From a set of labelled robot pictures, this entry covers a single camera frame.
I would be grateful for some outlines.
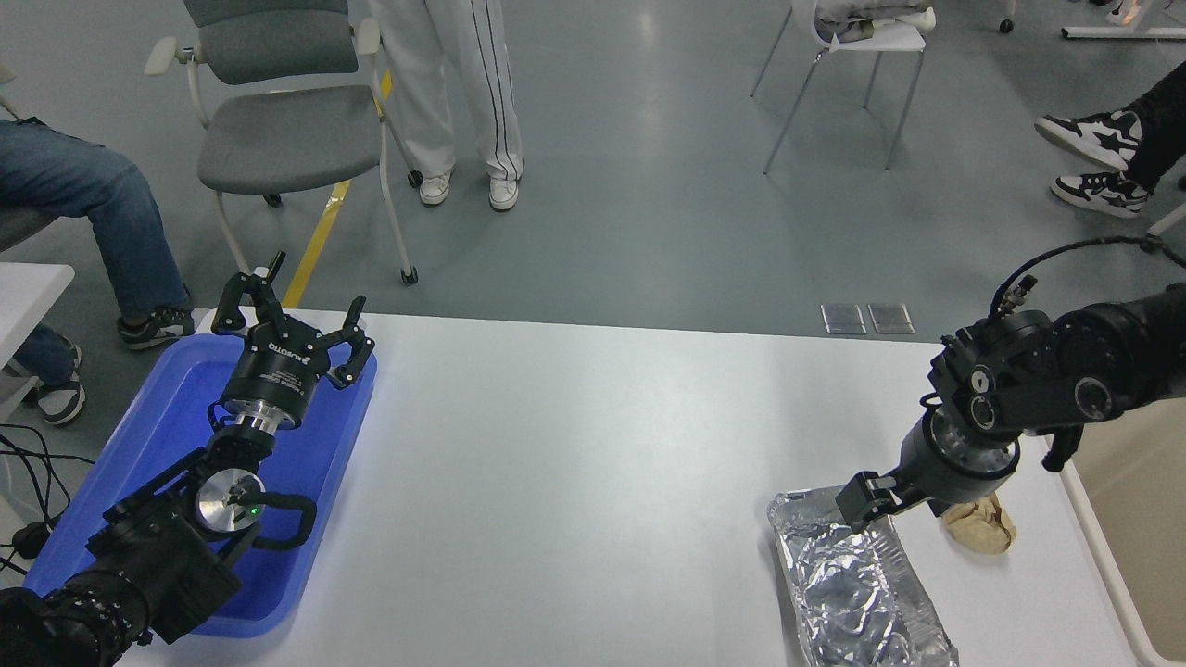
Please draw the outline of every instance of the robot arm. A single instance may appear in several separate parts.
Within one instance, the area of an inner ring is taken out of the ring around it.
[[[349,343],[350,358],[333,386],[352,385],[375,347],[358,328],[358,297],[340,331],[323,335],[285,315],[272,291],[283,261],[266,277],[237,274],[223,291],[215,333],[244,339],[243,352],[217,401],[213,436],[103,513],[107,526],[87,550],[95,563],[39,598],[25,589],[0,591],[0,665],[108,667],[152,628],[172,643],[205,622],[241,587],[231,567],[249,548],[291,550],[308,539],[317,516],[305,496],[264,489],[260,463],[275,432],[300,426],[329,350]],[[259,323],[247,329],[240,300],[250,297]],[[266,508],[296,510],[287,539],[259,535]],[[221,542],[217,551],[211,545]]]
[[[991,494],[1016,469],[1024,431],[1053,436],[1042,464],[1058,471],[1084,424],[1186,395],[1186,288],[1054,322],[1012,309],[943,337],[927,375],[937,402],[924,402],[898,466],[859,472],[836,497],[854,531],[923,501],[938,515]]]

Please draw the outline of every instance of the gray chair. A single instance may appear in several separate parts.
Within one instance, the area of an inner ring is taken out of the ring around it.
[[[184,64],[190,99],[206,135],[198,179],[215,191],[215,211],[235,262],[250,269],[231,231],[223,193],[262,195],[280,205],[280,193],[340,183],[380,167],[380,183],[400,255],[400,275],[416,282],[388,185],[388,135],[375,58],[382,49],[378,24],[351,27],[346,0],[185,0],[198,44],[178,49],[158,42],[145,74]],[[202,106],[198,65],[208,64],[223,83],[236,85],[308,74],[358,71],[358,56],[371,64],[370,85],[242,95],[223,102],[213,116]],[[376,112],[376,104],[382,113]]]
[[[58,216],[24,207],[0,204],[0,253],[28,239]]]

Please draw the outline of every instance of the cable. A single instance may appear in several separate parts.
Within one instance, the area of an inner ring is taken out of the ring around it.
[[[7,426],[11,426],[12,428],[21,428],[25,431],[31,431],[34,436],[37,436],[37,439],[42,443],[42,452],[44,453],[44,458],[42,458],[38,455],[33,456],[38,456],[39,458],[42,458],[42,464],[45,465],[45,502],[46,504],[49,504],[50,502],[50,477],[53,477],[53,481],[58,483],[58,488],[62,489],[62,494],[66,496],[66,506],[69,506],[71,501],[70,491],[66,489],[66,485],[62,483],[62,478],[58,477],[58,471],[53,469],[53,464],[50,463],[50,459],[52,458],[53,455],[50,453],[50,446],[49,444],[45,443],[45,438],[42,436],[42,432],[38,431],[37,428],[33,428],[32,426],[24,426],[20,424],[11,424]]]
[[[12,561],[12,557],[14,555],[17,555],[17,547],[13,547],[13,550],[8,552],[7,558],[0,557],[0,572],[4,572],[5,568],[8,568],[14,572],[18,572],[21,577],[28,574],[28,570],[25,570],[20,565],[17,565],[15,563]]]
[[[1005,282],[1001,284],[1000,287],[997,287],[996,293],[993,294],[993,303],[991,303],[991,305],[988,309],[988,318],[989,319],[994,319],[996,317],[1000,317],[1000,313],[997,312],[997,310],[1001,307],[1001,303],[1005,300],[1006,293],[1008,293],[1009,287],[1013,286],[1013,282],[1018,278],[1020,278],[1025,272],[1029,271],[1031,268],[1038,266],[1039,263],[1041,263],[1041,262],[1044,262],[1044,261],[1046,261],[1046,260],[1048,260],[1048,259],[1051,259],[1053,256],[1060,255],[1060,254],[1070,252],[1070,250],[1077,250],[1079,248],[1088,248],[1088,247],[1091,247],[1091,246],[1107,246],[1107,244],[1111,244],[1111,243],[1127,243],[1127,244],[1131,244],[1131,246],[1140,246],[1141,249],[1144,250],[1144,252],[1147,252],[1147,253],[1152,253],[1154,250],[1161,250],[1161,254],[1166,255],[1166,258],[1168,258],[1169,261],[1174,262],[1175,265],[1178,265],[1178,266],[1180,266],[1182,268],[1186,268],[1186,259],[1182,259],[1181,255],[1179,255],[1178,253],[1175,253],[1174,250],[1172,250],[1169,248],[1169,246],[1167,246],[1166,242],[1162,241],[1158,236],[1152,236],[1152,235],[1148,235],[1148,236],[1101,236],[1101,237],[1097,237],[1097,239],[1088,239],[1086,241],[1077,241],[1075,243],[1069,243],[1066,246],[1060,246],[1058,248],[1054,248],[1053,250],[1047,250],[1047,252],[1038,255],[1037,258],[1033,258],[1032,260],[1027,261],[1026,263],[1021,265],[1020,267],[1018,267],[1018,269],[1014,271],[1005,280]]]
[[[17,458],[20,459],[20,462],[25,465],[25,470],[28,472],[28,479],[33,485],[33,494],[37,496],[37,504],[38,504],[37,508],[33,508],[32,506],[25,503],[24,501],[21,501],[21,504],[25,504],[25,507],[34,509],[34,512],[40,512],[42,515],[40,521],[33,521],[32,523],[13,533],[12,536],[13,544],[6,545],[5,547],[0,547],[0,548],[12,547],[13,550],[13,552],[8,554],[8,558],[0,558],[0,571],[4,571],[5,568],[12,568],[15,572],[25,574],[26,571],[12,561],[13,554],[19,554],[21,558],[25,559],[36,558],[37,554],[42,551],[42,547],[45,546],[45,542],[49,539],[50,533],[53,531],[53,527],[57,525],[58,520],[65,513],[65,509],[70,507],[70,503],[74,500],[70,496],[70,489],[66,488],[65,483],[62,481],[62,477],[58,475],[58,471],[53,468],[53,459],[79,460],[89,463],[91,465],[94,465],[95,462],[81,456],[50,453],[49,444],[45,442],[45,438],[42,437],[40,431],[38,431],[37,428],[32,428],[30,426],[24,426],[19,424],[0,425],[0,427],[4,426],[7,426],[9,428],[20,428],[24,431],[31,431],[37,437],[38,443],[40,443],[42,445],[40,447],[42,451],[39,452],[34,450],[28,450],[13,443],[6,436],[0,434],[0,444],[11,450],[11,451],[0,451],[0,456],[5,457],[15,456]],[[37,471],[33,470],[33,464],[32,462],[30,462],[31,458],[40,462],[40,464],[45,468],[44,494],[42,493],[42,485],[40,483],[38,483],[37,479]],[[6,462],[6,470],[8,471],[8,484],[11,488],[12,487],[11,468],[7,466],[7,459],[5,459],[5,462]],[[62,490],[62,495],[65,496],[65,504],[60,512],[58,512],[57,514],[51,514],[50,502],[55,483],[57,484],[58,489]]]

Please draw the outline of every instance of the beige cloth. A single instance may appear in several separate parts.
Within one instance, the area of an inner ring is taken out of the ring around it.
[[[1018,527],[1001,507],[996,494],[976,502],[954,504],[940,519],[957,542],[977,553],[1005,553],[1018,539]]]

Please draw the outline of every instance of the white pants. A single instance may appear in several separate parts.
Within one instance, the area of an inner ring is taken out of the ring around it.
[[[415,169],[453,169],[445,57],[465,85],[478,154],[491,178],[518,180],[523,150],[499,0],[369,0],[391,57],[393,119]]]

